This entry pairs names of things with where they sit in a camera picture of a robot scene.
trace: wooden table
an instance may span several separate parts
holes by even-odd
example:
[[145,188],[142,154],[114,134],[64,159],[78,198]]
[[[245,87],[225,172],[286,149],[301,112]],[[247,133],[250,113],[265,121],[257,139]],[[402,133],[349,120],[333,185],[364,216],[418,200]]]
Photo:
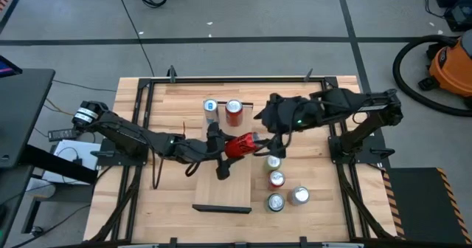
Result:
[[[339,87],[359,92],[355,76],[337,78]],[[127,120],[131,120],[133,114],[137,83],[138,78],[119,81],[113,110]],[[149,129],[182,133],[185,122],[187,138],[201,138],[204,99],[236,98],[251,102],[253,114],[256,114],[263,109],[270,93],[307,97],[319,90],[319,83],[159,84],[154,88]],[[143,114],[140,112],[139,124],[142,124]],[[353,129],[356,124],[348,120],[347,126]],[[259,120],[254,120],[253,131],[266,133]],[[267,213],[264,209],[264,201],[271,194],[266,190],[264,158],[255,157],[251,161],[252,212],[242,215],[200,213],[192,209],[198,175],[187,178],[184,175],[187,166],[176,162],[164,162],[159,188],[152,190],[149,157],[149,164],[142,172],[132,242],[169,243],[171,237],[177,237],[179,243],[297,242],[300,236],[307,236],[308,241],[348,241],[336,167],[331,163],[327,147],[328,136],[327,126],[294,134],[281,168],[287,179],[280,192],[286,195],[289,189],[303,185],[310,191],[310,201],[299,207],[287,204],[280,213]],[[357,171],[367,208],[386,231],[396,235],[381,172],[367,165],[359,165]],[[84,239],[95,235],[113,211],[121,174],[121,167],[113,167],[95,187]],[[352,202],[351,207],[360,236],[358,213]],[[120,237],[124,237],[125,220],[126,216],[122,218]]]

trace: red object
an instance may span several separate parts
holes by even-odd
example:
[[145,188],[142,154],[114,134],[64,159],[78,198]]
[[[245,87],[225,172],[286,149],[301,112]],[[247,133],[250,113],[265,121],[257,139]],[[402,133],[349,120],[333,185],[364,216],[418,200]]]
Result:
[[260,147],[254,142],[258,139],[257,133],[243,134],[227,142],[224,146],[224,153],[229,159],[254,153]]
[[285,184],[285,175],[278,171],[274,170],[268,175],[268,189],[275,191],[281,188]]
[[243,122],[243,104],[239,100],[230,100],[226,104],[226,122],[233,127]]

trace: gray floor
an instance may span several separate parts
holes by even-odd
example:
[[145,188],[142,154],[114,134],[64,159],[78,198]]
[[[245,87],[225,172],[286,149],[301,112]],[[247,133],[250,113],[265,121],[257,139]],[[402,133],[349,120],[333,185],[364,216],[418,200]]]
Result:
[[[428,15],[423,0],[346,0],[358,37],[412,37],[443,32],[453,35],[440,18]],[[141,38],[217,37],[347,37],[339,0],[169,0],[152,10],[140,0],[124,0]],[[431,0],[431,9],[440,11]],[[20,0],[0,40],[87,40],[135,38],[120,0]],[[392,62],[402,43],[359,44],[373,91],[395,88]],[[357,75],[351,44],[346,42],[145,44],[157,75],[174,65],[179,75]],[[115,89],[120,77],[149,76],[150,68],[139,45],[0,46],[0,52],[23,68],[51,68],[56,79]],[[424,49],[405,59],[403,72],[415,83],[424,74]],[[383,130],[386,144],[397,153],[393,167],[441,167],[448,178],[467,224],[472,225],[472,147],[469,119],[439,114],[399,93],[405,118]],[[459,105],[454,97],[432,97]],[[100,100],[110,106],[114,94],[53,84],[49,98],[74,112],[81,100]],[[44,109],[36,127],[47,132],[70,127],[70,117]],[[29,141],[43,149],[50,143],[33,133]],[[26,211],[25,197],[22,211]],[[79,204],[45,204],[36,224],[50,227]],[[81,241],[87,210],[28,247],[75,244]],[[19,234],[18,216],[7,247],[27,235]]]

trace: soda can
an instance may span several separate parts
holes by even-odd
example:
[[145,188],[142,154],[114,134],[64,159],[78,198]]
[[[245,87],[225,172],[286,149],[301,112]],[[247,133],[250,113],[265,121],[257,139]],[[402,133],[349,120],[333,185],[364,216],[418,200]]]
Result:
[[204,111],[206,123],[210,124],[213,122],[219,122],[218,120],[218,102],[213,99],[204,101]]
[[279,193],[272,193],[265,201],[265,209],[269,212],[279,212],[285,206],[285,200]]
[[243,104],[239,100],[230,100],[226,104],[226,122],[233,127],[243,122]]
[[267,172],[276,171],[282,165],[282,160],[276,156],[269,155],[265,158],[264,170]]
[[255,142],[258,140],[259,136],[257,135],[257,133],[252,132],[243,134],[240,137],[228,141],[224,145],[224,153],[229,159],[254,153],[258,148],[262,146]]
[[295,206],[306,204],[310,201],[310,192],[306,187],[297,186],[288,192],[287,201]]
[[285,175],[278,170],[274,170],[268,176],[268,189],[277,190],[285,183]]

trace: wooden block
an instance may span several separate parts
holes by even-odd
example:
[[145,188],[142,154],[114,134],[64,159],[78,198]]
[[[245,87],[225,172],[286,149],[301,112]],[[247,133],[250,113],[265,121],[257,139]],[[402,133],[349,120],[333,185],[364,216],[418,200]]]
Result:
[[[243,107],[243,122],[238,127],[226,123],[224,105],[218,105],[220,128],[223,132],[240,136],[252,130],[252,106]],[[206,136],[207,127],[202,129]],[[225,207],[251,207],[251,161],[252,155],[231,165],[231,175],[221,181],[216,176],[216,161],[204,162],[197,171],[198,181],[195,191],[195,204],[218,205]]]

